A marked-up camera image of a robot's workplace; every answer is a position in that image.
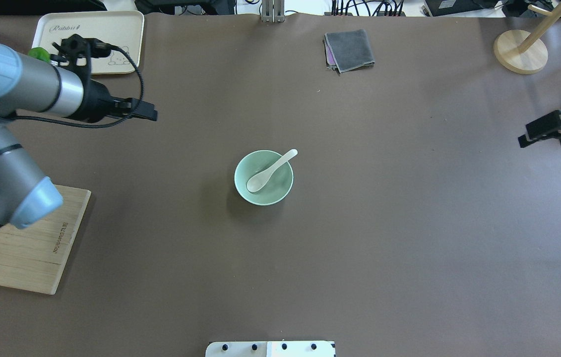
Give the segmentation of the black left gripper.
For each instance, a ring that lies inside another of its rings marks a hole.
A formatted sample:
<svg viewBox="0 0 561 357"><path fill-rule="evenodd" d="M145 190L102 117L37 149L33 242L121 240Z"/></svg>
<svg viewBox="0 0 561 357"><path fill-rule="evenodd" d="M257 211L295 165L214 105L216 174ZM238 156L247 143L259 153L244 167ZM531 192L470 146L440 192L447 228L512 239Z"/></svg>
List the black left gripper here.
<svg viewBox="0 0 561 357"><path fill-rule="evenodd" d="M139 99L113 97L106 86L94 80L85 82L83 90L83 99L78 109L69 116L71 120L96 123L108 115L158 120L158 111L152 103Z"/></svg>

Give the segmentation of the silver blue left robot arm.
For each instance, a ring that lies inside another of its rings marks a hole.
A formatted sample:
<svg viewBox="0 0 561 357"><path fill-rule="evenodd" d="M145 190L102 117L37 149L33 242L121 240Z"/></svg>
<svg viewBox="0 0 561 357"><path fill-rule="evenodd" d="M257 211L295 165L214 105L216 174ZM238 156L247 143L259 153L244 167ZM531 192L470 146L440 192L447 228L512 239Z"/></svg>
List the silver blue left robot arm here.
<svg viewBox="0 0 561 357"><path fill-rule="evenodd" d="M55 43L49 60L24 55L0 44L0 229L24 229L58 209L63 198L19 140L8 130L16 120L106 128L130 118L157 120L155 106L113 97L91 77L92 59L120 47L78 34ZM109 117L107 125L100 120Z"/></svg>

